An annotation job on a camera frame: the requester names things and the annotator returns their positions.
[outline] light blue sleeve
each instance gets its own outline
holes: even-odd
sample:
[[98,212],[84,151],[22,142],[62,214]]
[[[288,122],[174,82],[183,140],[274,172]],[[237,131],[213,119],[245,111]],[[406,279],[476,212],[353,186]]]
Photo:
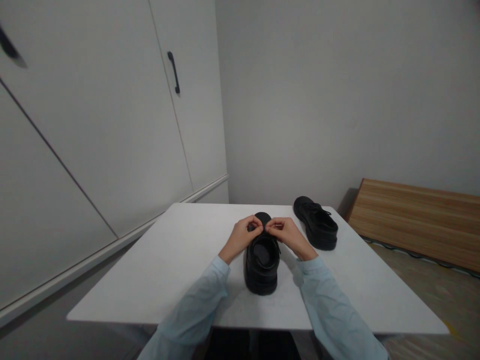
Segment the light blue sleeve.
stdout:
[[303,277],[300,290],[313,331],[332,358],[388,359],[384,346],[340,290],[320,256],[298,260],[298,267]]
[[229,274],[230,267],[216,256],[158,325],[138,359],[191,359],[196,346],[210,332],[220,300],[227,296],[225,285]]

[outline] wardrobe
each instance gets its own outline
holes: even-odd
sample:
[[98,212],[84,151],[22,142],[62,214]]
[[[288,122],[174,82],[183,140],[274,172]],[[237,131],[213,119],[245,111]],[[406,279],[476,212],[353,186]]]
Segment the wardrobe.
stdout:
[[214,0],[3,0],[0,27],[1,324],[228,175]]

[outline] tabletop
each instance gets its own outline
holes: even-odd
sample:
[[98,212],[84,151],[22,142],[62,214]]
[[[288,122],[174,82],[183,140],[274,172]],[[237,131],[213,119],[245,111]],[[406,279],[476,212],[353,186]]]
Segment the tabletop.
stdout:
[[[448,334],[445,324],[331,207],[337,245],[317,250],[340,289],[375,334]],[[227,241],[234,224],[257,212],[291,217],[291,206],[175,203],[68,314],[68,320],[158,324],[198,279]],[[296,257],[280,244],[278,285],[251,293],[243,256],[230,264],[228,296],[214,325],[230,328],[311,330]]]

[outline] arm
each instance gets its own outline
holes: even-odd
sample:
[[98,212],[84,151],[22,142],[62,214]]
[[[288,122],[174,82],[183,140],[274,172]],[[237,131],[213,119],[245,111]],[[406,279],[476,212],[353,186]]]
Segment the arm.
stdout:
[[[256,229],[248,232],[250,224]],[[235,224],[218,256],[158,325],[139,360],[192,358],[197,345],[205,341],[210,332],[220,300],[227,296],[230,263],[262,230],[262,222],[253,215]]]
[[285,243],[301,261],[303,301],[316,338],[334,359],[388,359],[383,345],[352,307],[317,252],[291,218],[274,218],[265,230]]

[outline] cabinet handle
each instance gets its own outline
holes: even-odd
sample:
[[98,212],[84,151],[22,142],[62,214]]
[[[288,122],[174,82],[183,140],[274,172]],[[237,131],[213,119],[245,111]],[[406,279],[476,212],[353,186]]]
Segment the cabinet handle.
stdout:
[[0,26],[0,45],[5,54],[13,60],[20,58],[20,54],[15,48],[15,46],[10,42],[9,38],[5,34],[4,30]]
[[171,61],[171,64],[173,65],[173,72],[175,73],[175,82],[176,82],[175,92],[177,94],[180,94],[179,78],[177,77],[177,67],[175,66],[174,55],[172,54],[171,51],[169,51],[167,54],[168,54],[168,59]]

